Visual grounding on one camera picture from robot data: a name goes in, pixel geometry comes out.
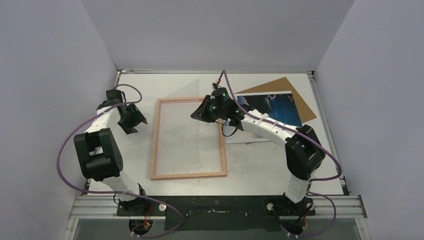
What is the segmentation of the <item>sea landscape photo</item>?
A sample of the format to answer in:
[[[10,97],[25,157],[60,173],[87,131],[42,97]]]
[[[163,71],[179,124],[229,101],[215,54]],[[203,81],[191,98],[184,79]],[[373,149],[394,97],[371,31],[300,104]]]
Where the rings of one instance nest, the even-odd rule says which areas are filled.
[[[274,120],[286,125],[302,126],[291,91],[236,93],[235,97],[239,104],[249,105],[262,114],[268,114]],[[258,134],[240,130],[234,132],[234,130],[234,127],[223,127],[222,132],[225,135],[226,144],[249,144],[267,141],[266,138]]]

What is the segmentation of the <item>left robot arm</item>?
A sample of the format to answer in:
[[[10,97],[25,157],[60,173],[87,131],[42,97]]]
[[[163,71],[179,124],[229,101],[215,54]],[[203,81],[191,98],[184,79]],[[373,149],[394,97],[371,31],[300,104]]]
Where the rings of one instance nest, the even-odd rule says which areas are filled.
[[[83,176],[107,185],[119,197],[118,207],[135,215],[147,214],[150,203],[145,190],[124,171],[121,151],[113,135],[119,126],[126,135],[138,132],[136,127],[147,119],[135,104],[124,103],[118,89],[106,91],[106,100],[97,107],[99,117],[83,133],[73,138]]]

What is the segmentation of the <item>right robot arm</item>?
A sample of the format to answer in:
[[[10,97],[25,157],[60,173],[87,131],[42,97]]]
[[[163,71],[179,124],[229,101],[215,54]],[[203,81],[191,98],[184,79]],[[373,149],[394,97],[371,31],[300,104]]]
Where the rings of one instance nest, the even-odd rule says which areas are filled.
[[[311,126],[279,122],[247,100],[231,98],[225,87],[206,95],[190,117],[205,123],[222,120],[236,130],[257,134],[284,147],[290,178],[282,194],[282,213],[294,216],[312,211],[307,194],[326,154]]]

